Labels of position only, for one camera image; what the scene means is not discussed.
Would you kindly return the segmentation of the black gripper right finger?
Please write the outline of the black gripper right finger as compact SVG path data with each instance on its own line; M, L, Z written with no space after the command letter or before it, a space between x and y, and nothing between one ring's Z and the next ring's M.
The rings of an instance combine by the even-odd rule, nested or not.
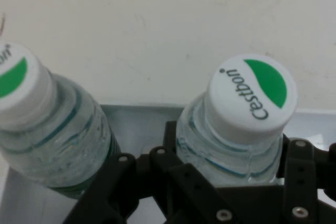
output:
M335 223L335 207L318 199L321 189L335 201L335 143L324 151L283 135L276 177L284 179L281 223Z

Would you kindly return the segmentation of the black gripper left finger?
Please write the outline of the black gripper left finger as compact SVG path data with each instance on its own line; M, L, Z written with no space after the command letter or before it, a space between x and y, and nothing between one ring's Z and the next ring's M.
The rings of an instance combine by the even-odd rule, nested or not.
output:
M138 158L112 156L75 204L65 223L126 223L140 200L152 197L166 223L236 223L233 209L209 181L176 154L176 122L163 144Z

